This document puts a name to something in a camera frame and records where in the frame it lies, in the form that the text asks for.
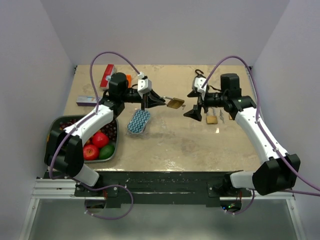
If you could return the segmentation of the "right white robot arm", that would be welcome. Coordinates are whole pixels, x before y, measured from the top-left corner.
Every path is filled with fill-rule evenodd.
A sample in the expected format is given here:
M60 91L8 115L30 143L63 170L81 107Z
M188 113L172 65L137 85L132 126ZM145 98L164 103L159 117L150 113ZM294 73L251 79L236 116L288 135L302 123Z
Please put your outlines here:
M297 180L294 172L300 168L300 158L297 154L289 154L275 140L262 118L256 115L257 105L250 96L242 95L239 76L235 73L222 74L219 92L210 92L205 81L202 74L194 78L188 97L196 98L197 102L184 116L201 121L202 111L223 108L246 133L261 162L256 171L226 174L223 192L233 197L241 189L251 189L265 196L293 188Z

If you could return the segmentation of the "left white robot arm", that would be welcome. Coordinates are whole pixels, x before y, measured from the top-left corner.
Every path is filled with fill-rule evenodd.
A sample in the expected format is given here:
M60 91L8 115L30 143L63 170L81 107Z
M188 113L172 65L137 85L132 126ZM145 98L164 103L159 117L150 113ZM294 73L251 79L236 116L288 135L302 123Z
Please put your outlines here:
M97 108L63 130L50 130L44 157L49 169L74 178L85 184L92 196L99 196L104 184L98 180L100 175L85 165L83 147L99 129L121 114L126 103L137 103L148 109L164 106L166 101L155 93L147 76L140 74L137 88L130 88L124 73L114 73Z

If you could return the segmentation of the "astronaut keychain with keys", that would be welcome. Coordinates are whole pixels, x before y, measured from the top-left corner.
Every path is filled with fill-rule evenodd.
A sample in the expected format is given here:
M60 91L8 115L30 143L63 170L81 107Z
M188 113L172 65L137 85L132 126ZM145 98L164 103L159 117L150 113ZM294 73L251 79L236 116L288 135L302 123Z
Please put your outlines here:
M224 113L221 109L219 110L219 119L222 121L223 124L225 123Z

